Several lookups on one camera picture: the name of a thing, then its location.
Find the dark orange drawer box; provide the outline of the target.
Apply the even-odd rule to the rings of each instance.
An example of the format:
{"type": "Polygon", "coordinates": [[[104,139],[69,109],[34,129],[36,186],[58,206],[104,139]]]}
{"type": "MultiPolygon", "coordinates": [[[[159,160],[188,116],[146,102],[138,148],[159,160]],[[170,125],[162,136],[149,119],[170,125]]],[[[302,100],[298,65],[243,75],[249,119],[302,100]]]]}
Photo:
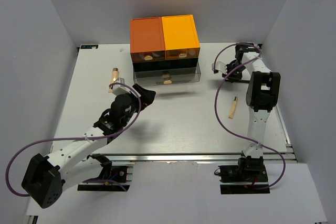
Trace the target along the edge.
{"type": "Polygon", "coordinates": [[[130,21],[130,53],[164,51],[161,17],[137,18],[130,21]]]}

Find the beige concealer tube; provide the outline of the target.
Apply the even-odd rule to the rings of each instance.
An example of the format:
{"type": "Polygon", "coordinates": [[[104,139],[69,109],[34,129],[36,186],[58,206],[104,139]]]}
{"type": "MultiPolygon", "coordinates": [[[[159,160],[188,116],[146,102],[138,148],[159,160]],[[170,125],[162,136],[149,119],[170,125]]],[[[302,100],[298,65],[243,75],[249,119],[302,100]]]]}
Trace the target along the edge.
{"type": "Polygon", "coordinates": [[[113,68],[112,70],[112,76],[111,76],[111,80],[110,80],[110,84],[109,84],[109,93],[112,93],[114,89],[117,89],[118,86],[114,87],[112,86],[113,83],[115,83],[119,78],[119,69],[118,68],[113,68]]]}
{"type": "Polygon", "coordinates": [[[238,97],[235,96],[233,102],[232,102],[232,106],[228,115],[229,119],[233,119],[235,116],[235,112],[236,112],[236,108],[237,108],[237,104],[238,104],[238,97]]]}

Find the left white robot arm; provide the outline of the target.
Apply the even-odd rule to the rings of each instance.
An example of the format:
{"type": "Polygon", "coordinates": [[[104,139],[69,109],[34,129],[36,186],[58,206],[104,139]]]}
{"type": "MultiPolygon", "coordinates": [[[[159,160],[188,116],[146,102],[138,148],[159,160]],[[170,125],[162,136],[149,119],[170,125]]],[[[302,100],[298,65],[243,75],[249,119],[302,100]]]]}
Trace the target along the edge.
{"type": "Polygon", "coordinates": [[[22,188],[42,208],[48,208],[68,188],[94,180],[110,178],[111,161],[96,150],[107,146],[129,126],[133,115],[139,115],[155,99],[155,91],[138,84],[121,85],[110,107],[82,138],[46,156],[36,154],[29,161],[22,188]]]}

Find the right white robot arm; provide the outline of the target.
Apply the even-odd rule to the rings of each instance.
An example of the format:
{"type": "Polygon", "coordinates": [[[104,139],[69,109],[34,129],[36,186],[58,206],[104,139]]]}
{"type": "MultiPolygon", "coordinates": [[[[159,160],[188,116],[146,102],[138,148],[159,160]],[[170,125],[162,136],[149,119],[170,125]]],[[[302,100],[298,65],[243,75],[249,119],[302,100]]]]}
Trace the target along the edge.
{"type": "Polygon", "coordinates": [[[247,182],[259,173],[263,166],[263,149],[266,123],[272,109],[278,102],[280,73],[269,70],[261,59],[248,61],[257,57],[260,48],[252,43],[238,43],[235,46],[235,60],[226,65],[226,72],[231,73],[229,82],[241,82],[243,71],[247,70],[250,80],[246,93],[249,107],[249,124],[247,137],[257,141],[249,143],[238,160],[237,175],[247,182]]]}

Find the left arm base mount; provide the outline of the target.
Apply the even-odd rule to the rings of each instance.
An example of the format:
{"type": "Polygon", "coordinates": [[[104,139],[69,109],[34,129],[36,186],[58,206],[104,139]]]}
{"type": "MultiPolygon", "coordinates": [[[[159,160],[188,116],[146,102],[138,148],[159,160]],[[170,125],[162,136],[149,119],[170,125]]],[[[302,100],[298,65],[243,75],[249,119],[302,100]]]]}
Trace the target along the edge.
{"type": "Polygon", "coordinates": [[[127,192],[133,175],[133,166],[127,163],[114,163],[106,156],[92,154],[87,161],[98,162],[97,176],[77,186],[77,191],[127,192]]]}

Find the clear yellow box drawer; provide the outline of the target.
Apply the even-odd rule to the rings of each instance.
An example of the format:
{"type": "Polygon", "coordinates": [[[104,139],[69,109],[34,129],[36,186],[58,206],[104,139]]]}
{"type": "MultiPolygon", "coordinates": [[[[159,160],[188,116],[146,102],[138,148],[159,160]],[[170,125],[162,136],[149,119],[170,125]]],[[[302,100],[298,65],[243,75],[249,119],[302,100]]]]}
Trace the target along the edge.
{"type": "Polygon", "coordinates": [[[166,60],[197,58],[200,48],[171,49],[166,51],[166,60]]]}

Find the yellow drawer box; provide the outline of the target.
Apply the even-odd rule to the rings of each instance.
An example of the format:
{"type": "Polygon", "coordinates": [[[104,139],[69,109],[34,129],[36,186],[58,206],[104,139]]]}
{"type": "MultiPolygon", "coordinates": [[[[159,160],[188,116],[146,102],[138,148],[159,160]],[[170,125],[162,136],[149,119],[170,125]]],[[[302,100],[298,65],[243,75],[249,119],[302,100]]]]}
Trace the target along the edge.
{"type": "Polygon", "coordinates": [[[193,15],[163,16],[165,55],[167,50],[200,48],[193,15]]]}

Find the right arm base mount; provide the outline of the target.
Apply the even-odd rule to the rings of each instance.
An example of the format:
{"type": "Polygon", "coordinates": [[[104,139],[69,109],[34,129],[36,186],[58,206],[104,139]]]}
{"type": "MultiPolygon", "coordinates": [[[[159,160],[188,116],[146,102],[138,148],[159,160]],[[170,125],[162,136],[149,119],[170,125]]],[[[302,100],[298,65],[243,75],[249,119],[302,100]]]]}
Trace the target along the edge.
{"type": "Polygon", "coordinates": [[[269,194],[266,168],[261,171],[240,171],[238,165],[222,165],[215,171],[222,195],[269,194]]]}

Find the clear cabinet drawer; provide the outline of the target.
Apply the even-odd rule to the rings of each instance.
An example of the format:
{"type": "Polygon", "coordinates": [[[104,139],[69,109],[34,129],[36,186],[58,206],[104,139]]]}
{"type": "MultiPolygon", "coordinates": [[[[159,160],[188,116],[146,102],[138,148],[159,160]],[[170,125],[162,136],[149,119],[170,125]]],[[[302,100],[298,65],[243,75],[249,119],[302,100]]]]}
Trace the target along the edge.
{"type": "Polygon", "coordinates": [[[190,68],[133,72],[134,83],[142,87],[199,82],[200,78],[199,63],[190,68]]]}

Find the black fan brush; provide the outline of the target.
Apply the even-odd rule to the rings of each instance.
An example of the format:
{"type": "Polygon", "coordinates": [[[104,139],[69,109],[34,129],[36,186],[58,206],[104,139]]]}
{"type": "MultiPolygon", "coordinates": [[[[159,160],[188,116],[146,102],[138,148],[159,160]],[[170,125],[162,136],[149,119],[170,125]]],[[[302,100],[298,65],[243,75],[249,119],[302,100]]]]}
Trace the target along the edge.
{"type": "Polygon", "coordinates": [[[228,78],[225,81],[226,82],[230,82],[230,83],[245,83],[245,84],[249,84],[249,80],[242,80],[242,79],[235,79],[235,78],[228,78]]]}

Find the dark teal drawer cabinet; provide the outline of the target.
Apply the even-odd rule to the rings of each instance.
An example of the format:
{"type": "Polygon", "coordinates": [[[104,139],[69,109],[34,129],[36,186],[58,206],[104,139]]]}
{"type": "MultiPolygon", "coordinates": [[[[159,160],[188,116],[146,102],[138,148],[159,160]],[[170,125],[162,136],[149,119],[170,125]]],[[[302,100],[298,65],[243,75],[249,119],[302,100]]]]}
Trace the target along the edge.
{"type": "Polygon", "coordinates": [[[144,72],[144,71],[159,71],[159,70],[181,69],[181,68],[195,68],[197,66],[197,63],[198,58],[148,61],[148,62],[133,63],[133,69],[135,72],[144,72]]]}

